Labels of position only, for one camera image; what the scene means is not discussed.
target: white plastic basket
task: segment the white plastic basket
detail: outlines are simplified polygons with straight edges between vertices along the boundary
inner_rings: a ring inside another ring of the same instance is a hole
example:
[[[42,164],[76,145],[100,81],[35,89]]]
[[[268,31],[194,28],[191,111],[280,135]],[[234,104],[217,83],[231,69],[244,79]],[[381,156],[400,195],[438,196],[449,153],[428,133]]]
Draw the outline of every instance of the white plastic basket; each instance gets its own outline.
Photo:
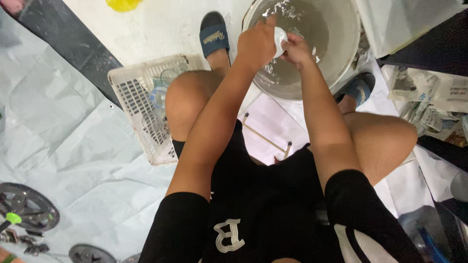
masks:
[[[153,77],[180,63],[186,63],[189,71],[204,69],[199,55],[177,54],[113,69],[107,75],[141,148],[155,166],[177,162],[177,156],[164,108],[155,108],[148,99],[148,93],[154,89]]]

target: black shorts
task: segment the black shorts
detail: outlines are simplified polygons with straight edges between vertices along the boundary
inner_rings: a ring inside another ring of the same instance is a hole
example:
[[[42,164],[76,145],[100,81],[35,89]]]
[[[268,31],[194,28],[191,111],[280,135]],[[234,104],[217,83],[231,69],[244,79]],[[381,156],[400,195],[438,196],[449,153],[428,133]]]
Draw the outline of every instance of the black shorts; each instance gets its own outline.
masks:
[[[185,142],[172,140],[175,153],[180,157]],[[315,167],[314,155],[306,144],[279,164],[257,165],[250,158],[242,134],[242,123],[236,121],[234,132],[212,174],[212,192],[238,195],[243,191],[271,188],[281,190],[310,208],[323,199],[322,187]]]

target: plastic bag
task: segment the plastic bag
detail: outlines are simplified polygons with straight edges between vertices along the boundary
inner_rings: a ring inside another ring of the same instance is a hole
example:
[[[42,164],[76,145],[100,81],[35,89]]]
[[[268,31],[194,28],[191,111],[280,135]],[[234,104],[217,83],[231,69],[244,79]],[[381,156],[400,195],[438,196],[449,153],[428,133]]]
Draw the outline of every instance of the plastic bag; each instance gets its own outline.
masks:
[[[127,12],[137,8],[142,0],[106,0],[106,4],[117,12]]]

